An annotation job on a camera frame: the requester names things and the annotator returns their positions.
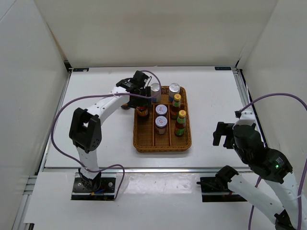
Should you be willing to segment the white blue shaker bottle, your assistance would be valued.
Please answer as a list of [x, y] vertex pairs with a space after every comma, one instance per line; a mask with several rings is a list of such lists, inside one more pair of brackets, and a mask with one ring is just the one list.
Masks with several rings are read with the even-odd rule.
[[168, 89], [168, 98], [172, 102], [175, 94], [180, 94], [180, 85], [177, 83], [171, 83]]
[[151, 100], [153, 104], [158, 104], [161, 102], [161, 89], [159, 83], [151, 84]]

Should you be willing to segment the red lid sauce jar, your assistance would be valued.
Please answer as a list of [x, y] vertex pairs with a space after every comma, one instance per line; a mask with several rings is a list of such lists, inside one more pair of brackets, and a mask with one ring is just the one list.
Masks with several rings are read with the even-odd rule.
[[150, 112], [146, 106], [136, 107], [137, 115], [140, 119], [148, 119]]
[[124, 110], [129, 110], [129, 109], [130, 109], [130, 107], [128, 106], [127, 103], [126, 103], [126, 104], [123, 104], [123, 105], [121, 106], [121, 108], [124, 109]]

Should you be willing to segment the silver lid spice jar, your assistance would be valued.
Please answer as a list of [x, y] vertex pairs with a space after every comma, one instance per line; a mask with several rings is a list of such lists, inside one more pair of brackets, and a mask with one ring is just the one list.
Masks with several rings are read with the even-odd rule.
[[164, 116], [159, 116], [155, 119], [155, 130], [159, 135], [163, 135], [166, 132], [168, 120]]
[[155, 107], [155, 114], [156, 114], [157, 117], [159, 117], [159, 116], [167, 117], [167, 113], [168, 113], [168, 108], [167, 108], [166, 105], [158, 104]]

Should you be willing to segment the yellow cap chili sauce bottle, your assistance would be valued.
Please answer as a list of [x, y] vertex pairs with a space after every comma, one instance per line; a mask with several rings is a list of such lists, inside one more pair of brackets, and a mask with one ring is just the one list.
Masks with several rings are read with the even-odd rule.
[[174, 95], [174, 99], [170, 107], [170, 117], [172, 119], [176, 119], [178, 117], [180, 108], [181, 108], [181, 95], [177, 93]]
[[181, 137], [185, 133], [185, 127], [186, 127], [186, 116], [187, 113], [185, 110], [180, 110], [177, 116], [177, 120], [175, 123], [175, 135], [178, 137]]

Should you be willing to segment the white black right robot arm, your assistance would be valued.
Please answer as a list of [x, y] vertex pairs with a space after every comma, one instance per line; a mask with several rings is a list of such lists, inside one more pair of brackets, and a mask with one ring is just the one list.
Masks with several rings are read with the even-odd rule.
[[217, 189], [223, 192], [230, 190], [243, 197], [263, 213], [277, 230], [305, 230], [307, 199], [302, 194], [302, 185], [296, 182], [286, 156], [265, 147], [254, 125], [218, 122], [213, 133], [213, 145], [219, 145], [221, 136], [226, 137], [224, 147], [234, 149], [242, 162], [274, 191], [278, 200], [251, 185], [228, 165], [215, 175]]

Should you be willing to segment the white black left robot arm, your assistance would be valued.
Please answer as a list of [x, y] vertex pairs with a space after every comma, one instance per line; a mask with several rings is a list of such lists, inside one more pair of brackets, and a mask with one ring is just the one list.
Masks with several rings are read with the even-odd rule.
[[101, 187], [101, 172], [97, 163], [96, 149], [102, 141], [101, 126], [122, 105], [147, 107], [151, 103], [150, 87], [146, 87], [149, 76], [136, 71], [132, 78], [120, 80], [109, 94], [86, 109], [77, 108], [72, 117], [69, 138], [79, 154], [82, 184], [90, 192]]

